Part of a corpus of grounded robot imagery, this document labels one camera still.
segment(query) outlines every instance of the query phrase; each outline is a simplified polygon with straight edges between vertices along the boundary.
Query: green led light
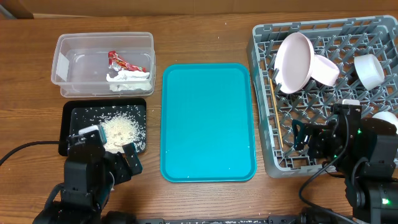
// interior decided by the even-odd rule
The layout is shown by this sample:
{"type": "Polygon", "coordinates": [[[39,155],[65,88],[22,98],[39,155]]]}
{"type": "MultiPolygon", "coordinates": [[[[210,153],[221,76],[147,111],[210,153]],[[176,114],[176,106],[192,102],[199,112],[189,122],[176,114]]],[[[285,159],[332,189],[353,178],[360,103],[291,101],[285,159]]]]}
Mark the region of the green led light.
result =
{"type": "Polygon", "coordinates": [[[386,198],[382,198],[382,201],[381,201],[381,202],[383,203],[383,205],[390,204],[390,200],[388,200],[388,199],[386,199],[386,198]]]}

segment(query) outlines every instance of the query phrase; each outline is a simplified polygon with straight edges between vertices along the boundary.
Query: black tray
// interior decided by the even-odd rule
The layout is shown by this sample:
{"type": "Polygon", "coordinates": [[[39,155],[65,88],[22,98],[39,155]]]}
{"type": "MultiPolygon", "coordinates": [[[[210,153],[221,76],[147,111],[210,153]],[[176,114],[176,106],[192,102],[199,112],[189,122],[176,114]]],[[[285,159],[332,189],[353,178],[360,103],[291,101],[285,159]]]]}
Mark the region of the black tray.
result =
{"type": "MultiPolygon", "coordinates": [[[[143,127],[146,132],[146,102],[142,98],[123,98],[105,100],[77,100],[65,103],[62,111],[62,123],[60,142],[65,142],[71,134],[77,134],[78,130],[92,124],[100,123],[100,116],[104,113],[110,116],[115,112],[129,112],[134,115],[134,120],[143,127]]],[[[137,147],[137,153],[146,150],[146,137],[141,139],[144,146],[137,147]]],[[[68,155],[67,144],[60,144],[58,153],[61,156],[68,155]]]]}

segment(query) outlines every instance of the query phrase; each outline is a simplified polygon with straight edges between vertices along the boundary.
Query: clear plastic container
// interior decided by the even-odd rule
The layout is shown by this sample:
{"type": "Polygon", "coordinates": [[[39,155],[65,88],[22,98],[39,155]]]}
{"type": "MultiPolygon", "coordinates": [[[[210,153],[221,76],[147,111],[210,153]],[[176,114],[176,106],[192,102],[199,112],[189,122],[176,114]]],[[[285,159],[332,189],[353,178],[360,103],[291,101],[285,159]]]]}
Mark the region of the clear plastic container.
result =
{"type": "Polygon", "coordinates": [[[146,96],[155,88],[154,38],[148,32],[104,32],[63,34],[59,37],[52,64],[51,81],[64,97],[146,96]],[[108,52],[115,50],[127,62],[149,72],[145,81],[108,82],[108,52]],[[115,85],[133,90],[115,91],[115,85]]]}

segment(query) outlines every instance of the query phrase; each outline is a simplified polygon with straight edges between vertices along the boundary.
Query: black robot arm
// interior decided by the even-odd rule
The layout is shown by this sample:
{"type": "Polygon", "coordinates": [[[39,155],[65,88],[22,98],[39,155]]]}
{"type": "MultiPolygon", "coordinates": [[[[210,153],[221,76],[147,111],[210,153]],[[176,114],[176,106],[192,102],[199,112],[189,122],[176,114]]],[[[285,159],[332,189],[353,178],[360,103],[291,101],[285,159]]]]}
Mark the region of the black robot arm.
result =
{"type": "MultiPolygon", "coordinates": [[[[101,212],[114,185],[142,172],[133,144],[119,152],[106,152],[101,127],[68,138],[64,183],[58,184],[34,223],[101,223],[101,212]],[[60,192],[61,201],[54,202],[60,192]]],[[[134,215],[109,212],[104,223],[132,223],[134,215]]]]}
{"type": "Polygon", "coordinates": [[[396,127],[376,118],[361,119],[361,105],[341,101],[331,108],[338,119],[326,125],[293,120],[294,147],[308,145],[311,160],[335,161],[344,174],[353,216],[367,223],[397,223],[398,183],[392,178],[398,148],[396,127]]]}

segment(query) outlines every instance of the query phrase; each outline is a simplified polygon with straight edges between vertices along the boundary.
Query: white object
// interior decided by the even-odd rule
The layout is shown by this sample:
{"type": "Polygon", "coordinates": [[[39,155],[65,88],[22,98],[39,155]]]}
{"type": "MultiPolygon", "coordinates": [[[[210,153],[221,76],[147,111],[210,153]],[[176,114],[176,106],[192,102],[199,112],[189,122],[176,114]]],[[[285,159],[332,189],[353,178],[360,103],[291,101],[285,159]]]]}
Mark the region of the white object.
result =
{"type": "Polygon", "coordinates": [[[311,77],[316,81],[333,86],[340,74],[337,65],[322,55],[315,55],[311,77]]]}
{"type": "Polygon", "coordinates": [[[122,91],[122,90],[150,90],[152,86],[148,80],[149,72],[140,71],[128,71],[120,70],[118,75],[111,78],[109,74],[106,74],[106,81],[108,82],[122,82],[121,84],[110,84],[109,89],[111,91],[122,91]],[[139,81],[132,84],[123,84],[123,82],[139,81]]]}
{"type": "Polygon", "coordinates": [[[59,37],[52,64],[52,83],[64,97],[146,96],[155,87],[154,39],[148,32],[103,32],[63,34],[59,37]],[[112,91],[106,76],[108,52],[115,50],[127,62],[144,67],[146,81],[120,81],[118,85],[141,86],[128,91],[112,91]]]}
{"type": "Polygon", "coordinates": [[[296,32],[285,38],[279,47],[274,68],[279,72],[275,78],[281,83],[284,93],[299,91],[309,81],[315,54],[312,44],[303,34],[296,32]]]}
{"type": "Polygon", "coordinates": [[[333,86],[340,74],[331,60],[315,55],[311,41],[299,32],[290,34],[282,42],[274,68],[279,69],[275,81],[281,83],[280,90],[288,94],[302,89],[310,77],[333,86]]]}
{"type": "Polygon", "coordinates": [[[99,132],[99,138],[101,139],[102,144],[106,144],[106,136],[104,133],[104,129],[101,125],[91,125],[89,127],[80,129],[78,134],[86,134],[92,131],[98,131],[99,132]]]}
{"type": "Polygon", "coordinates": [[[338,103],[343,104],[343,105],[361,105],[361,102],[359,100],[352,100],[352,99],[340,99],[338,100],[338,103]]]}
{"type": "Polygon", "coordinates": [[[373,118],[381,119],[383,121],[390,122],[391,124],[395,125],[397,128],[397,134],[398,134],[398,118],[395,114],[388,112],[388,111],[383,111],[383,112],[378,112],[375,115],[373,115],[373,118]]]}
{"type": "Polygon", "coordinates": [[[383,69],[379,60],[373,54],[355,57],[354,66],[362,85],[367,90],[371,90],[383,83],[383,69]]]}

